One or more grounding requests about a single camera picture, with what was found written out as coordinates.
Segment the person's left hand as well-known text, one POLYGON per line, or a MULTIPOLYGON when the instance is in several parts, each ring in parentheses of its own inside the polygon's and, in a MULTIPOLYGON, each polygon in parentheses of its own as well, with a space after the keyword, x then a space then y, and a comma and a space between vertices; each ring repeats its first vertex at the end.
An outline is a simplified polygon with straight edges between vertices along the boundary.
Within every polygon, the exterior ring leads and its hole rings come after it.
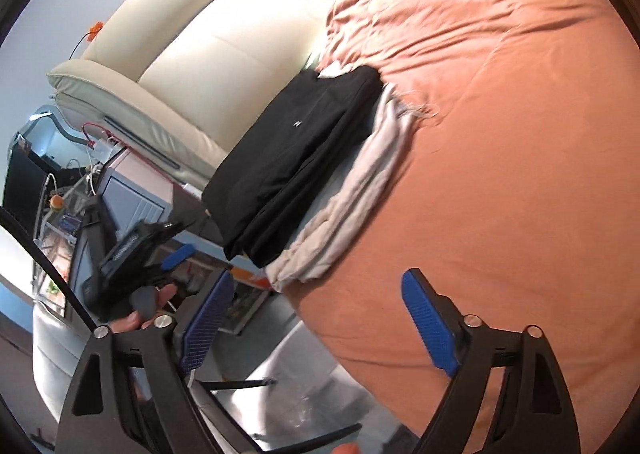
POLYGON ((177 293, 177 286, 169 283, 163 287, 143 286, 132 295, 134 310, 128 316, 118 318, 108 324, 115 334, 128 333, 153 324, 154 318, 177 293))

